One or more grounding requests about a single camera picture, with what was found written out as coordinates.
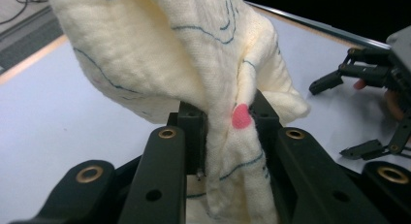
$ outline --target white surface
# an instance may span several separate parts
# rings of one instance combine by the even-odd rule
[[[383,89],[355,91],[352,83],[312,96],[309,85],[336,70],[348,47],[271,19],[280,48],[311,114],[291,123],[311,133],[338,163],[360,171],[363,160],[339,151],[368,140],[386,144],[395,129]],[[66,43],[0,86],[0,223],[33,217],[69,169],[90,159],[119,167],[142,153],[159,127],[104,97],[83,76]],[[407,169],[411,160],[386,156]]]
[[[86,80],[66,43],[0,86],[0,223],[37,214],[75,165],[117,168],[142,154],[152,125]]]
[[[278,31],[281,53],[293,83],[311,105],[308,117],[288,126],[309,132],[335,162],[360,173],[370,161],[345,159],[339,152],[374,139],[382,145],[389,143],[397,123],[387,109],[385,89],[366,87],[358,91],[353,88],[356,79],[343,77],[343,84],[313,96],[309,85],[336,71],[349,47],[278,19],[269,19]],[[388,161],[411,169],[411,160],[404,157],[388,155],[372,161]]]

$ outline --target blue stitching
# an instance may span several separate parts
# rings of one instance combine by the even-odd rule
[[[81,53],[81,54],[82,54],[83,56],[85,56],[91,63],[93,63],[93,65],[96,66],[96,67],[100,70],[100,72],[102,73],[102,75],[104,76],[104,78],[105,78],[113,87],[115,87],[115,88],[117,88],[117,89],[122,89],[122,90],[126,90],[126,91],[130,91],[130,92],[133,92],[133,93],[138,93],[138,94],[140,94],[140,92],[138,92],[138,91],[134,91],[134,90],[130,90],[130,89],[124,88],[124,87],[122,87],[121,85],[115,85],[114,83],[112,83],[112,81],[111,81],[109,78],[107,78],[107,76],[106,76],[106,74],[104,74],[102,68],[99,67],[99,66],[97,65],[97,63],[96,63],[90,56],[88,56],[85,52],[81,51],[81,50],[78,49],[78,48],[73,48],[73,50]]]
[[[254,70],[256,69],[256,66],[254,66],[254,64],[250,61],[242,60],[242,63],[248,63],[248,64],[250,64],[250,66],[252,66],[254,68]]]
[[[187,199],[194,199],[194,198],[203,197],[203,196],[205,196],[205,195],[206,195],[206,193],[193,194],[193,195],[187,195],[186,198],[187,198]]]
[[[228,174],[226,174],[225,176],[221,176],[220,177],[220,181],[223,181],[224,179],[226,179],[227,177],[229,177],[233,172],[235,172],[237,169],[240,169],[240,168],[243,168],[243,167],[248,167],[248,166],[250,166],[250,165],[253,165],[253,164],[255,164],[255,163],[257,163],[257,161],[259,161],[260,159],[262,159],[263,158],[263,156],[264,156],[264,152],[261,150],[261,154],[257,157],[257,158],[255,158],[255,159],[253,159],[253,160],[251,160],[251,161],[249,161],[249,162],[245,162],[245,163],[242,163],[242,164],[238,164],[235,168],[233,168]]]
[[[220,43],[222,43],[222,44],[224,44],[224,45],[229,44],[229,43],[234,39],[234,35],[235,35],[235,33],[236,33],[236,30],[237,30],[236,14],[235,14],[235,12],[234,12],[233,2],[232,2],[232,0],[229,0],[229,1],[230,1],[230,5],[231,5],[231,10],[232,10],[232,13],[233,13],[234,30],[233,30],[233,36],[232,36],[228,41],[223,41],[223,40],[221,40],[220,38],[217,38],[216,36],[214,36],[212,33],[205,31],[205,30],[203,29],[203,27],[196,26],[196,25],[183,25],[183,26],[172,27],[172,30],[183,30],[183,29],[200,30],[201,32],[207,34],[208,36],[214,38],[215,41],[218,41],[218,42],[220,42]]]

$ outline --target crumpled fabric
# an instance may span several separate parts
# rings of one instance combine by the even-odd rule
[[[188,223],[278,222],[248,108],[257,89],[283,125],[309,106],[269,20],[243,0],[49,2],[104,95],[153,123],[165,123],[180,101],[207,114],[205,177],[188,177]]]

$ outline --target black plastic part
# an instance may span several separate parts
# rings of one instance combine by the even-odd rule
[[[365,81],[366,85],[383,87],[386,84],[389,69],[387,67],[358,66],[341,64],[338,70],[341,76],[359,78]]]
[[[371,154],[375,155],[375,157],[379,157],[384,151],[385,147],[383,147],[378,140],[371,140],[363,144],[346,148],[339,153],[347,159],[373,159],[374,157],[371,157]]]
[[[114,194],[114,178],[114,167],[108,162],[90,160],[78,164],[54,187],[33,219],[13,224],[102,223],[100,214],[113,201],[110,194]]]
[[[206,174],[206,115],[196,107],[180,103],[177,126],[184,130],[186,174]]]
[[[275,151],[297,194],[294,209],[279,210],[282,223],[389,223],[309,133],[280,129]],[[283,196],[274,191],[278,208]]]
[[[185,222],[184,141],[184,132],[174,126],[151,133],[119,224]]]
[[[411,173],[392,163],[364,166],[361,188],[391,223],[411,223]]]
[[[390,51],[388,49],[350,48],[344,62],[347,63],[349,60],[353,60],[362,61],[366,64],[390,66],[392,62],[389,57]]]
[[[341,75],[338,71],[335,71],[312,82],[309,86],[309,91],[311,94],[316,95],[327,89],[332,89],[340,84],[343,84]]]
[[[411,110],[408,110],[395,129],[388,144],[391,154],[400,154],[411,136]]]

